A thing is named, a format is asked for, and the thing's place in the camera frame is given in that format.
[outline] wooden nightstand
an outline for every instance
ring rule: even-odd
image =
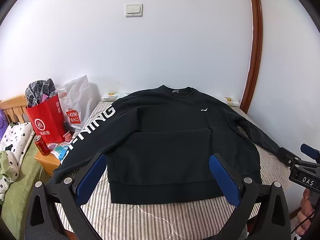
[[[41,163],[44,170],[52,177],[52,172],[59,167],[60,161],[52,154],[49,153],[47,156],[43,156],[39,151],[34,157],[35,160]]]

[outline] human hand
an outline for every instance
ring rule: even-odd
[[[301,210],[297,214],[298,222],[296,223],[296,227],[300,224],[303,220],[305,220],[308,216],[310,216],[314,208],[309,201],[310,198],[310,189],[305,189],[303,192],[303,199],[301,200]],[[308,219],[306,220],[301,226],[296,229],[296,233],[300,236],[304,234],[304,232],[309,228],[311,225],[311,221]]]

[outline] metal bolt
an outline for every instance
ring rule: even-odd
[[[273,184],[274,184],[276,187],[281,187],[281,183],[280,183],[279,181],[275,181]]]
[[[69,184],[72,181],[70,177],[64,179],[64,184]]]
[[[41,185],[42,185],[41,181],[37,181],[36,184],[35,184],[36,187],[40,187]]]
[[[244,182],[247,183],[247,184],[251,184],[252,183],[252,179],[249,178],[249,177],[245,177],[244,178]]]

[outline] striped fabric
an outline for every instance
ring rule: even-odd
[[[100,102],[85,126],[110,105],[110,102]],[[233,109],[250,120],[239,108]],[[271,185],[277,180],[286,190],[290,185],[289,168],[270,152],[256,147],[260,154],[262,182]],[[56,206],[63,226],[72,231],[61,204]],[[255,205],[251,217],[258,213],[259,206]],[[112,204],[107,169],[88,203],[81,208],[101,238],[108,240],[204,239],[218,234],[234,210],[225,197],[162,205]]]

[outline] purple pillow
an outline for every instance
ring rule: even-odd
[[[2,139],[5,130],[7,130],[8,125],[9,123],[7,118],[5,117],[4,111],[0,109],[0,140]]]

